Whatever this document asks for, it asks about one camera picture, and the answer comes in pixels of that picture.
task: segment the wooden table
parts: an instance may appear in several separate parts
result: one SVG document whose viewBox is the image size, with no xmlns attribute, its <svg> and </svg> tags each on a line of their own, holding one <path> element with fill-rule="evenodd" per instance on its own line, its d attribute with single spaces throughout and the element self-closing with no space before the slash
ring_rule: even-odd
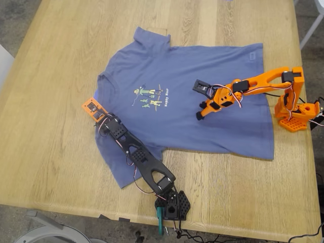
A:
<svg viewBox="0 0 324 243">
<path fill-rule="evenodd" d="M 1 204 L 157 224 L 155 197 L 119 189 L 81 108 L 137 26 L 173 46 L 262 42 L 265 70 L 301 65 L 293 1 L 43 0 L 0 95 Z M 192 205 L 183 228 L 280 241 L 317 230 L 310 131 L 273 121 L 273 161 L 165 152 Z"/>
</svg>

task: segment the gray floor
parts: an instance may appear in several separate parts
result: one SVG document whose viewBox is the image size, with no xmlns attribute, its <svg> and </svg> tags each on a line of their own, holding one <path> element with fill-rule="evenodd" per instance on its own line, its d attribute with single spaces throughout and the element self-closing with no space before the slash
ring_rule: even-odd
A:
<svg viewBox="0 0 324 243">
<path fill-rule="evenodd" d="M 0 0 L 0 44 L 13 56 L 16 56 L 32 18 L 41 0 Z M 300 39 L 306 34 L 312 22 L 318 16 L 313 0 L 300 0 L 296 6 L 296 15 Z M 324 96 L 324 21 L 302 51 L 303 67 L 306 77 L 308 101 L 313 102 L 318 96 Z M 323 135 L 320 127 L 312 131 L 316 170 L 324 175 Z M 25 217 L 26 209 L 0 205 L 0 242 L 13 242 L 20 235 L 34 228 L 37 224 Z M 160 237 L 157 227 L 135 223 L 118 222 L 105 219 L 79 217 L 66 214 L 44 212 L 60 223 L 73 226 L 88 237 L 100 238 L 107 242 L 135 242 L 135 232 L 140 230 L 145 242 L 193 242 L 185 238 L 176 239 L 175 233 L 169 229 L 170 236 Z M 206 240 L 216 235 L 199 234 Z M 263 240 L 245 239 L 241 242 L 265 242 Z"/>
</svg>

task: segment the t-shirt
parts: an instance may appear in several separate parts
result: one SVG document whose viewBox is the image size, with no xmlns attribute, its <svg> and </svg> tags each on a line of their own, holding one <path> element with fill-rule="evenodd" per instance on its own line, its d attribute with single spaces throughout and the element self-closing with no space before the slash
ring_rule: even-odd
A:
<svg viewBox="0 0 324 243">
<path fill-rule="evenodd" d="M 273 159 L 265 95 L 244 96 L 242 108 L 234 103 L 197 120 L 206 97 L 192 90 L 197 79 L 225 85 L 263 73 L 263 45 L 171 47 L 170 38 L 138 27 L 98 76 L 98 102 L 159 159 L 167 147 Z M 96 142 L 119 186 L 133 182 L 134 167 L 113 139 L 97 128 Z"/>
</svg>

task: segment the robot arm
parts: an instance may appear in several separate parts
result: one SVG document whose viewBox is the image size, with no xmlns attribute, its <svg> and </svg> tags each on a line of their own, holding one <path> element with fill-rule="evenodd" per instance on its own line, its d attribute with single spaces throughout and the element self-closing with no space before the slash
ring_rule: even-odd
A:
<svg viewBox="0 0 324 243">
<path fill-rule="evenodd" d="M 281 77 L 280 84 L 270 82 Z M 203 119 L 210 112 L 218 112 L 232 105 L 235 101 L 241 107 L 243 96 L 256 95 L 274 90 L 284 90 L 275 106 L 275 116 L 281 118 L 279 124 L 291 132 L 307 128 L 307 122 L 320 114 L 319 101 L 314 104 L 297 104 L 304 84 L 304 74 L 301 67 L 281 67 L 265 72 L 261 75 L 244 80 L 235 79 L 228 85 L 209 85 L 200 80 L 195 82 L 193 90 L 207 96 L 207 100 L 200 104 L 202 111 L 196 114 L 198 120 Z"/>
</svg>

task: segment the metal chair leg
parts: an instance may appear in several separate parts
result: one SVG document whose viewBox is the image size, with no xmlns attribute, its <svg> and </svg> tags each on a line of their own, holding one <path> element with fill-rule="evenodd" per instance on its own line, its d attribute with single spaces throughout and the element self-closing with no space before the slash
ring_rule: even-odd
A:
<svg viewBox="0 0 324 243">
<path fill-rule="evenodd" d="M 309 31 L 307 32 L 307 34 L 305 35 L 305 37 L 303 38 L 303 40 L 300 42 L 299 48 L 303 49 L 303 47 L 305 46 L 305 44 L 307 43 L 307 41 L 309 40 L 309 38 L 311 37 L 311 35 L 314 33 L 314 31 L 316 30 L 316 28 L 318 27 L 319 23 L 322 21 L 324 15 L 320 14 L 316 20 L 314 21 L 314 23 L 312 24 L 311 28 L 309 29 Z"/>
</svg>

